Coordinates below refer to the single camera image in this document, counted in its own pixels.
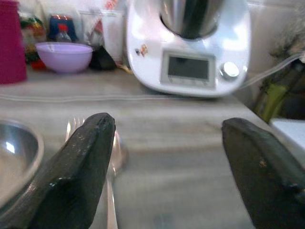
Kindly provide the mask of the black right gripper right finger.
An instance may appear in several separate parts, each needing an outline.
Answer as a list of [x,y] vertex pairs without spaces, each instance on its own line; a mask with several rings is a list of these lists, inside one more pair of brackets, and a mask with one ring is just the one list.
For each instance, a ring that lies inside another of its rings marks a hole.
[[270,132],[243,118],[222,123],[238,191],[257,229],[305,227],[305,169]]

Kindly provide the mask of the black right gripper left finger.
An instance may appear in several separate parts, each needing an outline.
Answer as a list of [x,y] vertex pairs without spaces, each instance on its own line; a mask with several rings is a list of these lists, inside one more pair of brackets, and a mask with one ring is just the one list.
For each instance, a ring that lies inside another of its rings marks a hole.
[[108,113],[88,117],[0,210],[1,228],[89,228],[105,183],[115,129]]

